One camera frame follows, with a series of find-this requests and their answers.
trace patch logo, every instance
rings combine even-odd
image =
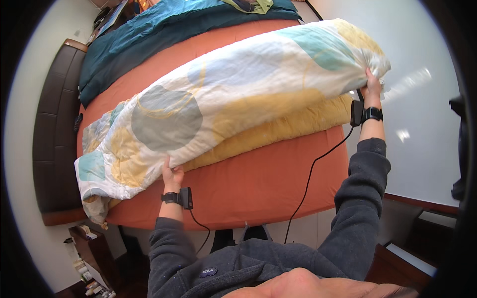
[[[199,274],[199,277],[204,278],[208,276],[215,275],[217,273],[217,268],[207,268]]]

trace headboard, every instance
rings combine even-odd
[[[86,45],[67,39],[48,71],[38,103],[33,133],[33,180],[46,226],[86,218],[74,161],[74,120],[80,109],[78,82]]]

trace mattress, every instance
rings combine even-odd
[[[105,112],[142,91],[176,67],[216,48],[263,32],[298,24],[296,21],[254,21],[215,29],[180,42],[150,57],[98,95],[83,113],[77,155],[82,155],[83,128]],[[313,159],[343,139],[341,126],[281,141],[186,173],[183,186],[192,188],[194,214],[211,229],[286,220],[298,206]],[[296,217],[332,208],[333,197],[347,176],[344,145],[315,165],[308,199]],[[160,208],[162,181],[109,211],[107,221],[152,229]],[[201,229],[185,214],[186,229]]]

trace black cable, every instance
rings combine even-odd
[[[308,184],[310,184],[310,178],[311,178],[311,173],[313,171],[313,167],[315,166],[315,162],[319,159],[321,159],[322,157],[325,157],[326,155],[328,155],[331,151],[333,151],[334,149],[338,148],[339,145],[343,144],[344,141],[346,141],[346,139],[348,139],[348,137],[351,135],[351,133],[353,132],[353,126],[351,126],[351,130],[349,132],[349,134],[341,141],[339,142],[335,147],[331,148],[327,153],[323,154],[322,156],[318,157],[317,159],[315,159],[313,161],[313,163],[311,164],[311,169],[310,169],[310,174],[308,175],[308,181],[306,182],[306,188],[305,188],[305,194],[303,195],[303,199],[301,199],[301,202],[300,204],[298,205],[298,208],[295,210],[295,212],[293,212],[293,215],[290,217],[290,220],[288,221],[288,228],[287,228],[287,234],[285,235],[285,242],[284,244],[287,244],[287,238],[288,238],[288,232],[290,230],[290,224],[291,224],[291,220],[293,219],[293,217],[295,216],[295,214],[298,212],[298,209],[301,207],[301,205],[303,204],[303,201],[305,200],[305,197],[306,197],[306,192],[308,191]]]
[[[200,250],[204,247],[204,245],[206,244],[207,239],[208,239],[208,237],[210,236],[210,229],[209,229],[208,227],[206,227],[205,225],[200,224],[200,223],[196,220],[196,218],[194,217],[194,214],[192,213],[192,209],[189,209],[189,211],[190,211],[190,215],[192,216],[192,219],[196,222],[196,224],[198,224],[199,226],[202,226],[202,227],[206,228],[207,231],[208,231],[207,237],[206,237],[206,239],[204,240],[204,243],[202,243],[202,245],[200,246],[199,250],[196,252],[196,255],[197,255],[197,254],[199,253],[199,251],[200,251]]]

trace wrist-mounted device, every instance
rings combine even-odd
[[[371,108],[367,108],[366,110],[363,110],[363,114],[361,116],[361,124],[363,124],[364,121],[371,118],[376,119],[378,121],[379,120],[384,121],[383,111],[375,107],[371,107]]]
[[[161,200],[166,203],[176,203],[181,205],[184,209],[189,210],[193,208],[192,205],[192,191],[190,187],[183,187],[179,193],[166,193],[161,196]]]
[[[365,110],[363,102],[352,101],[350,121],[351,126],[360,126],[364,123],[364,121],[371,118],[384,121],[382,110],[375,107],[367,108]]]

